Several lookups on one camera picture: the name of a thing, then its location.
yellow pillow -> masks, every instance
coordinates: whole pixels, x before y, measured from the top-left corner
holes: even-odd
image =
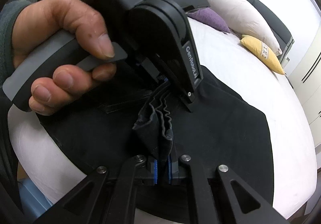
[[[252,52],[257,58],[259,58],[269,69],[272,71],[284,75],[283,68],[271,48],[269,48],[261,40],[248,35],[242,35],[241,44]]]

white bed sheet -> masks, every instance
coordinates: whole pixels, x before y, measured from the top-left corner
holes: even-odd
[[[285,76],[271,72],[240,45],[237,36],[189,21],[200,63],[265,113],[273,150],[273,207],[285,218],[290,217],[314,193],[317,182],[313,138],[300,102]],[[53,142],[34,113],[13,106],[8,125],[20,163],[53,203],[85,177]],[[174,222],[137,210],[135,223]]]

light blue object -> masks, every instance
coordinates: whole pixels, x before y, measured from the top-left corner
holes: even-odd
[[[31,222],[34,222],[53,205],[31,179],[20,180],[18,186],[23,212]]]

white pillow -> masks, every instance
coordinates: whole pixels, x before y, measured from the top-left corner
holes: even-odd
[[[247,0],[208,0],[211,9],[220,15],[234,31],[253,36],[276,54],[282,54],[280,44],[268,23]]]

dark green sleeve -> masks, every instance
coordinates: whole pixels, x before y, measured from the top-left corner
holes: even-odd
[[[0,12],[0,86],[14,71],[11,55],[13,25],[20,12],[31,3],[13,1],[4,5]]]

